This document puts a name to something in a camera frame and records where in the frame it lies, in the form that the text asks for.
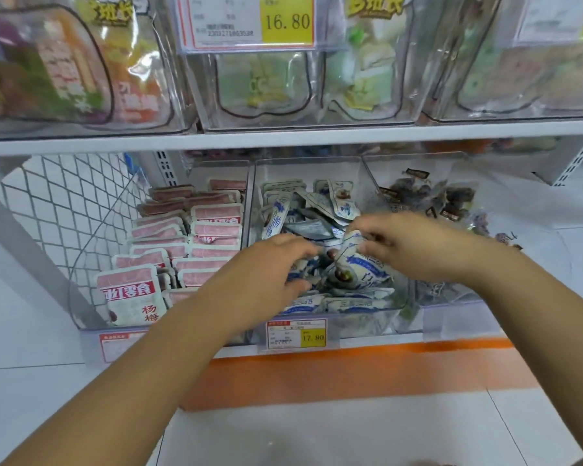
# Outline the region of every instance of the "person's left hand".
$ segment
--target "person's left hand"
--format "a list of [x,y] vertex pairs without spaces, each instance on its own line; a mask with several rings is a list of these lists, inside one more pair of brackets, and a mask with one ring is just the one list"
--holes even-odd
[[287,274],[296,260],[317,254],[302,237],[275,235],[239,252],[187,302],[216,311],[233,334],[252,329],[311,289],[305,280],[287,282]]

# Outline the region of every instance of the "price tag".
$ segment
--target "price tag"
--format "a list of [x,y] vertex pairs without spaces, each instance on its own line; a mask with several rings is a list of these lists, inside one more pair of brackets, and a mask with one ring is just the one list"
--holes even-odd
[[572,43],[583,39],[583,0],[527,0],[516,44]]
[[104,363],[112,363],[146,333],[146,330],[139,330],[137,332],[100,334],[99,343],[101,344],[101,354],[104,358]]
[[175,0],[186,52],[312,48],[314,0]]
[[268,350],[325,348],[327,320],[270,321],[266,325]]

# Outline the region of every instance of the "forearm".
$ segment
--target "forearm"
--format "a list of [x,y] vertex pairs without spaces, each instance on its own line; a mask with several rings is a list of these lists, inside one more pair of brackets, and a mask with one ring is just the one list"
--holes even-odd
[[232,335],[215,307],[176,305],[3,466],[144,465],[179,400]]
[[492,245],[481,262],[469,285],[583,448],[583,299],[515,249]]

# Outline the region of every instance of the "hand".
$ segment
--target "hand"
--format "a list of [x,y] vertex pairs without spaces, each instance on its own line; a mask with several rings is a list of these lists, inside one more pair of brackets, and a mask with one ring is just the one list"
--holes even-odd
[[364,214],[348,227],[373,234],[377,241],[359,250],[378,258],[407,277],[427,282],[471,285],[486,256],[507,247],[494,239],[459,230],[449,224],[416,214]]
[[239,252],[188,301],[217,311],[232,334],[252,329],[311,289],[304,280],[287,283],[287,274],[296,260],[317,254],[318,248],[301,237],[275,235]]

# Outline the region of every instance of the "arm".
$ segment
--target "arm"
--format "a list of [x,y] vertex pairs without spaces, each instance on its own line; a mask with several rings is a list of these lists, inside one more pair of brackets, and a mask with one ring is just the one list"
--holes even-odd
[[277,235],[242,250],[191,298],[27,438],[2,466],[144,465],[182,396],[225,341],[266,321],[310,284],[286,283],[317,249]]
[[361,249],[416,280],[474,289],[583,449],[583,298],[512,249],[412,213],[366,215]]

